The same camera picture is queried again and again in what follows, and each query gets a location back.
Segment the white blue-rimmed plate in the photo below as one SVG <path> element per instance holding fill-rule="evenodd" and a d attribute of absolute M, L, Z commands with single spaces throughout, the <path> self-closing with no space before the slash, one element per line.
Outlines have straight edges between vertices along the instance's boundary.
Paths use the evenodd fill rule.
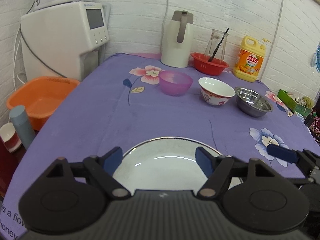
<path fill-rule="evenodd" d="M 202 147 L 212 156 L 216 149 L 193 139 L 161 137 L 128 150 L 113 178 L 132 194 L 136 190 L 199 191 L 207 177 L 196 162 L 196 149 Z"/>

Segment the stainless steel bowl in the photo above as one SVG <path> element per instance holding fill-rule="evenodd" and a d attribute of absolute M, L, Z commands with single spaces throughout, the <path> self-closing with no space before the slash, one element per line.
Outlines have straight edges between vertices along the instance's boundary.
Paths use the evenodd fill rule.
<path fill-rule="evenodd" d="M 273 106 L 259 93 L 244 87 L 236 87 L 236 104 L 247 115 L 260 118 L 273 111 Z"/>

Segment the white red ceramic bowl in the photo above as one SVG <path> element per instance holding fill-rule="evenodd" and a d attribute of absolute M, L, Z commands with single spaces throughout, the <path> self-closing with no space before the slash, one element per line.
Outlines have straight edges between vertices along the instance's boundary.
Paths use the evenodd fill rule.
<path fill-rule="evenodd" d="M 203 100 L 212 106 L 223 106 L 235 96 L 235 90 L 228 84 L 211 77 L 198 80 Z"/>

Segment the purple plastic bowl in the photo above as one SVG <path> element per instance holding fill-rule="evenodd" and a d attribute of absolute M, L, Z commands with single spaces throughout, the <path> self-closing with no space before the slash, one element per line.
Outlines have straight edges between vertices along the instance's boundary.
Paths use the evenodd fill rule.
<path fill-rule="evenodd" d="M 193 84 L 193 79 L 183 72 L 164 70 L 158 77 L 160 90 L 170 96 L 184 95 Z"/>

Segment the green box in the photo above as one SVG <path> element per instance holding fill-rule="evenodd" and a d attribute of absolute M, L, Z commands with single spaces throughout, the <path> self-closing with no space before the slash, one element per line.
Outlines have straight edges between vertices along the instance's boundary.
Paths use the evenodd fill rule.
<path fill-rule="evenodd" d="M 307 117 L 311 113 L 311 109 L 301 105 L 300 103 L 297 103 L 289 94 L 287 91 L 284 91 L 280 89 L 278 91 L 277 97 L 288 107 L 293 113 L 299 113 L 302 116 Z"/>

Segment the purple floral tablecloth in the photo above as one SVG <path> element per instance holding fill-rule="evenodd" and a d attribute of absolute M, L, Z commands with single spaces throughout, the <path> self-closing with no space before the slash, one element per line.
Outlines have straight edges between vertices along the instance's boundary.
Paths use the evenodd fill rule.
<path fill-rule="evenodd" d="M 300 177 L 292 164 L 271 159 L 265 143 L 319 153 L 319 146 L 296 115 L 276 103 L 273 111 L 253 118 L 238 109 L 235 99 L 223 106 L 206 103 L 193 79 L 183 96 L 168 96 L 157 85 L 142 82 L 145 67 L 166 70 L 158 60 L 115 54 L 76 87 L 48 119 L 18 165 L 1 209 L 1 235 L 17 239 L 25 228 L 18 214 L 21 195 L 58 157 L 71 162 L 103 155 L 119 146 L 124 151 L 159 137 L 184 137 L 204 142 L 225 155 L 242 160 L 260 158 L 282 176 Z"/>

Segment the grey cylinder bottle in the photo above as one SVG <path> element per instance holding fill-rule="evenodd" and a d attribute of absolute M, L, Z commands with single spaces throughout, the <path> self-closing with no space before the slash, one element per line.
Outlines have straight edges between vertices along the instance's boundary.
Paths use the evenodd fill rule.
<path fill-rule="evenodd" d="M 14 107 L 9 112 L 10 120 L 21 140 L 24 148 L 27 150 L 36 137 L 31 122 L 23 105 Z"/>

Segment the orange plastic basin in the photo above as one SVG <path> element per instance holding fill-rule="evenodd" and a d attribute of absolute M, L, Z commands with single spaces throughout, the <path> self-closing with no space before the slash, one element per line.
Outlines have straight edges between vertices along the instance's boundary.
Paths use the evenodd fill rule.
<path fill-rule="evenodd" d="M 80 84 L 80 81 L 64 77 L 42 76 L 13 92 L 7 100 L 12 110 L 23 105 L 34 130 L 40 131 L 63 100 Z"/>

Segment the white red cup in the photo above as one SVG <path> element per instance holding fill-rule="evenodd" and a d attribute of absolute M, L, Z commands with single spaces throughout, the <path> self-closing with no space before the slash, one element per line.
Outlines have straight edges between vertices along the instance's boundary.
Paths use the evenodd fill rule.
<path fill-rule="evenodd" d="M 4 124 L 1 127 L 0 134 L 1 139 L 10 153 L 15 152 L 21 146 L 22 142 L 11 122 Z"/>

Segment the red plastic basket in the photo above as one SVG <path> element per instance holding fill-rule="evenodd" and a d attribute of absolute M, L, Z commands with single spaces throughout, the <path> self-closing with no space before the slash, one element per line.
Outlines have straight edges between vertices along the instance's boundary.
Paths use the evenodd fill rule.
<path fill-rule="evenodd" d="M 206 75 L 219 76 L 229 67 L 228 63 L 216 58 L 209 62 L 210 57 L 201 53 L 191 53 L 191 57 L 193 58 L 194 68 Z"/>

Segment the yellow detergent bottle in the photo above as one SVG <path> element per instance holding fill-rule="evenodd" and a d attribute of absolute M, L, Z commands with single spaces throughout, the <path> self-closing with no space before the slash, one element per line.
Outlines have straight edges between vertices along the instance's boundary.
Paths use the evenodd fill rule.
<path fill-rule="evenodd" d="M 260 44 L 255 38 L 245 36 L 240 45 L 237 62 L 233 67 L 233 74 L 247 82 L 256 81 L 266 55 L 265 43 L 270 42 L 263 38 L 263 43 Z"/>

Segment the white thermos jug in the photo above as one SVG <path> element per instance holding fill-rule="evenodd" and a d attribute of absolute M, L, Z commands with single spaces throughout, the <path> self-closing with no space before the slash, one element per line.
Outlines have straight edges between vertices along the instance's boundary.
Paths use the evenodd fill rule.
<path fill-rule="evenodd" d="M 186 68 L 191 54 L 194 15 L 174 11 L 162 42 L 161 63 L 169 67 Z"/>

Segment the white water dispenser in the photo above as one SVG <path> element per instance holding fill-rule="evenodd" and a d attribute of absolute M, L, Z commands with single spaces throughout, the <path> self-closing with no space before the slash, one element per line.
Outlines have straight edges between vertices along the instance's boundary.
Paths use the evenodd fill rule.
<path fill-rule="evenodd" d="M 110 3 L 71 2 L 22 16 L 27 80 L 57 76 L 84 80 L 105 60 Z"/>

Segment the blue wall decoration plates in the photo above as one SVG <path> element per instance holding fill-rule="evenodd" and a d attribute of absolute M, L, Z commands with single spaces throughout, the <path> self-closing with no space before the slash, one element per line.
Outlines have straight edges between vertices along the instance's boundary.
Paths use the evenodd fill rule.
<path fill-rule="evenodd" d="M 320 73 L 320 43 L 318 44 L 316 52 L 311 59 L 310 66 L 315 68 L 317 72 Z"/>

